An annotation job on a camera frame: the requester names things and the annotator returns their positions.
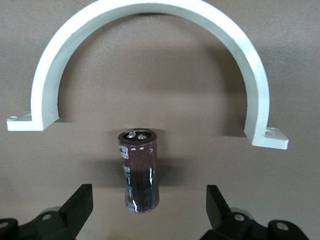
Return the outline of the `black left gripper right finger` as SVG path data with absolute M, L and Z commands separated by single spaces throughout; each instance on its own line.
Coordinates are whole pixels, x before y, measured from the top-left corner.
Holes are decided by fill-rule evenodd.
M 206 188 L 206 213 L 211 225 L 203 240 L 264 240 L 265 227 L 239 210 L 231 210 L 216 185 Z

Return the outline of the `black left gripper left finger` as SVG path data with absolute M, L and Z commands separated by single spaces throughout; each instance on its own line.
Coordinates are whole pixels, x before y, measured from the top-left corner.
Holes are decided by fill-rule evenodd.
M 56 210 L 47 210 L 32 222 L 30 240 L 75 240 L 93 211 L 93 187 L 82 184 Z

